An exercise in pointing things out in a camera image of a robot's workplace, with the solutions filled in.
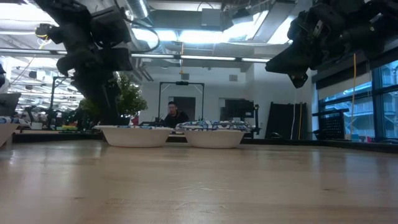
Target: ceiling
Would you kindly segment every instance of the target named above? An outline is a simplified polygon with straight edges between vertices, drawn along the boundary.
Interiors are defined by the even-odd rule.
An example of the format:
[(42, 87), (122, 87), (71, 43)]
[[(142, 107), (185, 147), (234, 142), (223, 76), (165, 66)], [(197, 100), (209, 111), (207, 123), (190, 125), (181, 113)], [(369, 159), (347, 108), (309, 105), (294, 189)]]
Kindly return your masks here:
[[(34, 35), (34, 29), (40, 23), (55, 24), (54, 20), (47, 15), (41, 9), (31, 4), (33, 1), (24, 0), (29, 4), (4, 4), (0, 3), (0, 48), (15, 48), (15, 49), (39, 49), (40, 46), (47, 50), (65, 50), (62, 44), (56, 45), (52, 42), (46, 42), (43, 44), (42, 40)], [(106, 7), (113, 6), (113, 0), (92, 0), (82, 1), (84, 5), (89, 9), (90, 12), (96, 12)], [(223, 9), (227, 14), (231, 14), (234, 10), (242, 7), (249, 7), (248, 11), (250, 14), (255, 15), (254, 20), (249, 23), (245, 23), (243, 26), (232, 26), (227, 28), (224, 32), (217, 32), (219, 36), (216, 40), (204, 40), (204, 34), (202, 33), (199, 39), (200, 41), (190, 42), (189, 39), (184, 43), (183, 54), (187, 55), (207, 55), (207, 56), (228, 56), (228, 57), (259, 57), (259, 58), (272, 58), (279, 52), (284, 50), (288, 45), (284, 44), (286, 40), (286, 32), (289, 28), (289, 18), (293, 19), (297, 14), (306, 10), (311, 6), (311, 0), (212, 0), (208, 3), (200, 3), (200, 1), (194, 0), (148, 0), (147, 3), (150, 7), (150, 14), (147, 21), (151, 22), (155, 27), (158, 34), (163, 31), (173, 33), (178, 40), (182, 38), (184, 32), (187, 34), (190, 29), (179, 29), (182, 26), (195, 27), (198, 24), (194, 24), (193, 21), (198, 20), (198, 16), (201, 16), (200, 11), (203, 9)], [(126, 0), (118, 0), (121, 6), (131, 9), (127, 5)], [(154, 15), (163, 14), (165, 16), (176, 14), (179, 12), (186, 12), (183, 14), (184, 18), (176, 18), (169, 20), (168, 23), (165, 21), (157, 21)], [(156, 27), (162, 25), (163, 28), (157, 29)], [(132, 42), (128, 45), (131, 50), (145, 49), (154, 44), (154, 41), (150, 39), (150, 36), (143, 33), (140, 37), (140, 33), (132, 32)], [(233, 38), (225, 39), (224, 36), (228, 34)], [(182, 45), (180, 42), (165, 40), (162, 41), (162, 47), (155, 51), (156, 54), (180, 54), (182, 53)], [(40, 105), (48, 106), (48, 99), (51, 92), (52, 76), (59, 76), (56, 68), (57, 59), (55, 58), (35, 58), (29, 65), (29, 70), (39, 71), (46, 75), (43, 80), (33, 79), (29, 77), (28, 71), (21, 74), (23, 69), (32, 60), (26, 55), (12, 55), (12, 57), (5, 57), (3, 55), (2, 61), (7, 60), (12, 64), (12, 73), (8, 78), (11, 79), (11, 91), (21, 91), (24, 93), (22, 102), (26, 105), (37, 103), (38, 96), (41, 97)], [(146, 69), (148, 75), (154, 80), (175, 80), (179, 79), (178, 71), (180, 71), (181, 61), (179, 60), (161, 60), (161, 59), (145, 59), (140, 62), (143, 68)], [(251, 66), (250, 63), (239, 63), (239, 62), (218, 62), (211, 60), (185, 60), (183, 66), (188, 70), (196, 81), (200, 79), (206, 79), (214, 77), (214, 72), (220, 73), (219, 68), (227, 68), (224, 70), (224, 74), (228, 75), (243, 75)], [(207, 75), (195, 77), (195, 75), (204, 73), (207, 71)], [(137, 74), (137, 72), (130, 73), (132, 80), (137, 83), (148, 82), (150, 79), (143, 78), (145, 75)], [(31, 85), (32, 90), (27, 90), (26, 85)], [(78, 105), (78, 99), (82, 96), (77, 93), (73, 88), (70, 88), (70, 81), (65, 80), (55, 90), (55, 100), (59, 101), (62, 108), (76, 108)], [(68, 97), (76, 95), (77, 100)]]

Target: patterned fabric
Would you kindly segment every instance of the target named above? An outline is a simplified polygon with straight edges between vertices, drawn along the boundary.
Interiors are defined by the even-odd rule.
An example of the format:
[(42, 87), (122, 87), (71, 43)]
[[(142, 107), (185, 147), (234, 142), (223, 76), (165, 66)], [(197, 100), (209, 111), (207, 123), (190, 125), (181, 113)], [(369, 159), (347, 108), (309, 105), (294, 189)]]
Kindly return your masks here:
[(99, 126), (95, 126), (95, 128), (139, 128), (139, 129), (148, 129), (148, 130), (154, 130), (154, 129), (158, 129), (158, 130), (170, 130), (173, 131), (172, 128), (163, 128), (163, 127), (154, 127), (154, 126), (123, 126), (123, 125), (119, 125), (119, 126), (107, 126), (107, 125), (99, 125)]
[(24, 119), (0, 116), (0, 124), (19, 124), (20, 126), (29, 126), (30, 124)]
[(245, 121), (189, 121), (178, 124), (176, 130), (184, 131), (242, 131), (251, 132), (252, 127)]

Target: dark jacket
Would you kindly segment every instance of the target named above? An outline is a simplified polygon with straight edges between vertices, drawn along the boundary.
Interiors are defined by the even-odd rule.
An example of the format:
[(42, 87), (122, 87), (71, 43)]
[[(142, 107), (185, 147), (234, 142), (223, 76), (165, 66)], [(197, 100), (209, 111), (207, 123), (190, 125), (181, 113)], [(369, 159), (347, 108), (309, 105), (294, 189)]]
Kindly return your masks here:
[(163, 126), (169, 128), (175, 128), (175, 126), (179, 123), (184, 123), (189, 121), (189, 117), (183, 111), (177, 111), (177, 115), (172, 116), (168, 114), (167, 117), (164, 119)]

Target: computer monitor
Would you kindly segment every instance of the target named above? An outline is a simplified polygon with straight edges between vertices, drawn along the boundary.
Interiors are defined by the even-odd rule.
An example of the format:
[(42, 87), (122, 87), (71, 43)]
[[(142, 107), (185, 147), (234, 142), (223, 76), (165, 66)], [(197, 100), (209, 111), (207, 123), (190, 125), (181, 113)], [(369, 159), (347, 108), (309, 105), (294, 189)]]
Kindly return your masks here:
[(225, 100), (225, 116), (228, 118), (253, 118), (254, 102), (250, 100)]
[(0, 93), (0, 116), (13, 116), (20, 97), (20, 93)]

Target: white bowl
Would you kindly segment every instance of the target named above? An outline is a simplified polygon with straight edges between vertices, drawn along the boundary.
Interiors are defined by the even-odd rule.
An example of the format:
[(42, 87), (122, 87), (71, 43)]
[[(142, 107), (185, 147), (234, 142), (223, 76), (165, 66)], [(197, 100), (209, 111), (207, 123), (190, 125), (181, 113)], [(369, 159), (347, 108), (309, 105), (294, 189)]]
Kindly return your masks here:
[(119, 128), (117, 126), (97, 126), (104, 132), (107, 142), (117, 147), (160, 147), (166, 143), (173, 129), (131, 126)]
[(184, 131), (189, 144), (210, 149), (231, 149), (237, 147), (244, 132), (235, 130)]
[(19, 124), (0, 124), (0, 146), (2, 146), (18, 128)]

